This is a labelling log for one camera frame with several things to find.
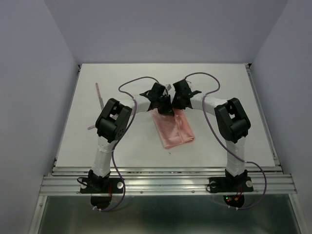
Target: wall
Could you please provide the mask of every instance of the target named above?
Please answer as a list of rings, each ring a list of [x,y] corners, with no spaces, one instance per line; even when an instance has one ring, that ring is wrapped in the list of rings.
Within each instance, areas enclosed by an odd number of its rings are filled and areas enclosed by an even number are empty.
[[[28,233],[77,63],[42,0],[0,3],[0,233]]]
[[[312,1],[291,0],[259,51],[252,74],[287,173],[312,226]]]
[[[286,0],[45,0],[84,62],[252,62]]]

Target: metal frame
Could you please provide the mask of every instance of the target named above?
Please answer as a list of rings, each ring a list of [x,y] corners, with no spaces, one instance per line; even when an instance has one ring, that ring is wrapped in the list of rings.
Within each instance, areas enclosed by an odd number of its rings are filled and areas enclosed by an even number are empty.
[[[256,103],[271,147],[274,167],[264,167],[268,179],[268,194],[289,194],[291,206],[294,210],[300,232],[309,233],[304,213],[298,200],[291,175],[285,175],[278,160],[273,140],[263,113],[258,94],[252,79],[250,68],[245,64],[246,71],[253,89]],[[251,195],[262,194],[264,179],[262,173],[256,167],[247,167],[252,178],[254,192]],[[126,195],[214,195],[206,191],[208,178],[212,176],[224,176],[225,168],[222,167],[196,167],[196,168],[120,168],[120,172],[126,179]],[[39,192],[39,198],[33,216],[30,234],[39,231],[40,222],[47,196],[90,196],[80,194],[80,185],[76,179],[78,176],[87,176],[88,167],[54,167],[49,176],[45,176]],[[114,168],[111,168],[111,176],[117,177]]]

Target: towel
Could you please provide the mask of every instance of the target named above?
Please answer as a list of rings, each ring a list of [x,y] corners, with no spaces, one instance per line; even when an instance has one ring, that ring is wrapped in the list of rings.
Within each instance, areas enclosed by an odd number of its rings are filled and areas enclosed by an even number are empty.
[[[161,143],[166,149],[194,140],[183,110],[174,109],[174,112],[175,116],[165,116],[160,115],[157,109],[151,111]]]

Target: folded cloth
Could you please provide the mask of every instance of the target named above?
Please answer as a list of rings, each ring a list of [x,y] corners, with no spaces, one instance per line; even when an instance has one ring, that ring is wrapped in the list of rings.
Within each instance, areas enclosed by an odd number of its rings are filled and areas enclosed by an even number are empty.
[[[157,109],[152,117],[164,148],[169,149],[194,140],[194,134],[183,110],[174,109],[175,116],[160,115]]]

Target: white table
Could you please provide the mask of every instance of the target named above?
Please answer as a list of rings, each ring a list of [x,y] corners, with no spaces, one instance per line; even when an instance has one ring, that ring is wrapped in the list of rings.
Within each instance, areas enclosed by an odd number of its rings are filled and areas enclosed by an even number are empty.
[[[91,167],[96,150],[96,129],[87,130],[101,111],[95,83],[98,83],[104,104],[109,98],[129,99],[118,92],[118,86],[141,76],[152,76],[162,84],[174,83],[187,74],[207,72],[220,80],[221,89],[213,97],[238,98],[250,121],[245,158],[260,166],[274,166],[273,155],[265,133],[252,87],[244,64],[83,64],[73,102],[57,156],[57,167]],[[192,90],[208,92],[217,87],[205,75],[188,79]],[[153,81],[146,79],[124,87],[134,96],[151,89]],[[163,148],[149,112],[137,114],[133,125],[115,150],[119,167],[225,167],[226,152],[211,133],[204,115],[198,110],[185,110],[194,132],[191,143]],[[218,133],[214,116],[208,115]]]

